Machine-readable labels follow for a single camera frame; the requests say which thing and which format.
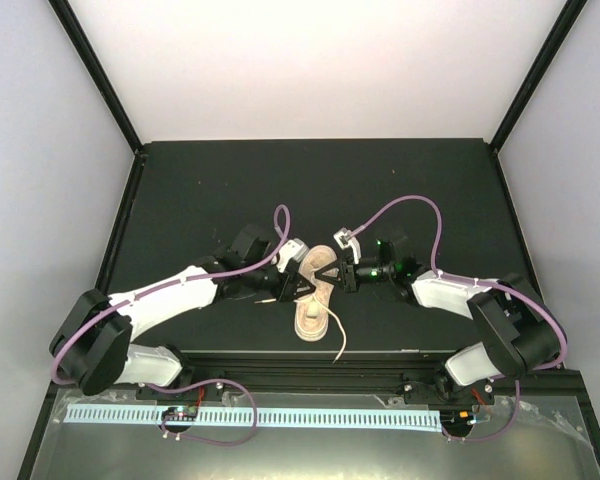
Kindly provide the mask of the white beige sneaker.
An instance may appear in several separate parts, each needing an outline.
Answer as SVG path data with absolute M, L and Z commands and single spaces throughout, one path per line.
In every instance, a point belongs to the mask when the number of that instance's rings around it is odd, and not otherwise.
M 334 286 L 315 278 L 315 272 L 337 260 L 335 251 L 326 245 L 318 245 L 309 250 L 300 264 L 299 273 L 314 287 L 313 293 L 301 297 L 296 302 L 294 329 L 303 341 L 321 340 L 328 330 L 327 307 Z

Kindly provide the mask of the white shoelace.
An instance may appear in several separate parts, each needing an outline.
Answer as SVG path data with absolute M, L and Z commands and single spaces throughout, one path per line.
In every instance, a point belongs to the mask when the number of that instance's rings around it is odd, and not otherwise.
M 298 300 L 294 300 L 294 331 L 296 336 L 308 343 L 322 340 L 333 320 L 341 335 L 341 346 L 332 363 L 335 364 L 343 356 L 347 346 L 347 332 L 340 317 L 329 307 L 333 288 L 317 286 L 315 292 Z

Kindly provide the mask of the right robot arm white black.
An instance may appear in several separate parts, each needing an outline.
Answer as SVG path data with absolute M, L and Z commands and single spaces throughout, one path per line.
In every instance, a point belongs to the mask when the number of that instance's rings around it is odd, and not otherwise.
M 403 234 L 376 239 L 377 254 L 362 257 L 355 239 L 338 234 L 351 252 L 318 268 L 314 278 L 355 293 L 364 284 L 388 283 L 412 305 L 470 319 L 480 340 L 444 361 L 426 380 L 444 403 L 456 403 L 477 382 L 519 380 L 564 352 L 566 337 L 546 305 L 519 275 L 501 280 L 444 275 L 419 262 Z

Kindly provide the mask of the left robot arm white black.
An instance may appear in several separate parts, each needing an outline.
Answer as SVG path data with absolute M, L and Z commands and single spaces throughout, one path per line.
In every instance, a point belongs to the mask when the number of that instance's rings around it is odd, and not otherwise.
M 137 338 L 244 290 L 267 292 L 274 301 L 298 300 L 315 290 L 300 271 L 308 253 L 300 239 L 274 246 L 256 227 L 247 226 L 231 245 L 152 285 L 111 295 L 89 290 L 50 342 L 53 378 L 75 384 L 87 396 L 117 384 L 153 384 L 173 399 L 185 398 L 195 376 L 182 354 L 173 346 L 139 345 Z

